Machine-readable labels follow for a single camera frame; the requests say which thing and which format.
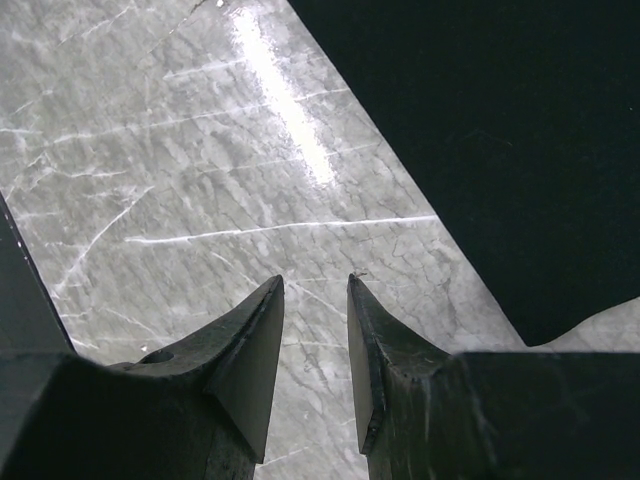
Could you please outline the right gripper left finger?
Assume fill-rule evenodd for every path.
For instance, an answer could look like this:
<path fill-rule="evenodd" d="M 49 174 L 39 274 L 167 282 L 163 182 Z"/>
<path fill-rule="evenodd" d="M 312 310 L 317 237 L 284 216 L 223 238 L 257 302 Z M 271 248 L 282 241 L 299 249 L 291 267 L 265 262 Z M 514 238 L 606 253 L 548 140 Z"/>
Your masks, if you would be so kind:
<path fill-rule="evenodd" d="M 273 276 L 136 363 L 1 353 L 5 479 L 250 479 L 265 457 L 284 320 Z"/>

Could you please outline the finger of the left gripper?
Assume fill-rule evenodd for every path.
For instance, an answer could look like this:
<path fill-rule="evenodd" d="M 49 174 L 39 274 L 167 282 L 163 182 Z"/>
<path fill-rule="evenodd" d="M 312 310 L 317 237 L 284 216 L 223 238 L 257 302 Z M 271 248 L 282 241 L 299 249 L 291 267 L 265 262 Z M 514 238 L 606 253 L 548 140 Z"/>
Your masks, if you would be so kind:
<path fill-rule="evenodd" d="M 5 201 L 1 202 L 1 349 L 75 349 Z"/>

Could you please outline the black t shirt blue logo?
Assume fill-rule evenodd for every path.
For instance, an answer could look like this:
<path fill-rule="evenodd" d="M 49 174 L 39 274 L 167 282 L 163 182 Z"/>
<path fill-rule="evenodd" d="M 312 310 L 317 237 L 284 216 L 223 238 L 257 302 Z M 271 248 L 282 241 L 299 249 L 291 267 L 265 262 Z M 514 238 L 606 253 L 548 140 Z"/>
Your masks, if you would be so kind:
<path fill-rule="evenodd" d="M 296 1 L 523 341 L 639 294 L 635 1 Z"/>

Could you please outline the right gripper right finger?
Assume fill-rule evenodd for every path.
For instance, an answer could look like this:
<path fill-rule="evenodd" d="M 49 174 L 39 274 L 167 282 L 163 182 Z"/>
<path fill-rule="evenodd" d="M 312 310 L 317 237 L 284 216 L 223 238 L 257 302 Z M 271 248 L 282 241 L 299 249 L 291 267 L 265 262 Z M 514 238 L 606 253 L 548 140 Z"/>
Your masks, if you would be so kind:
<path fill-rule="evenodd" d="M 373 479 L 635 479 L 635 353 L 447 353 L 347 290 L 359 451 Z"/>

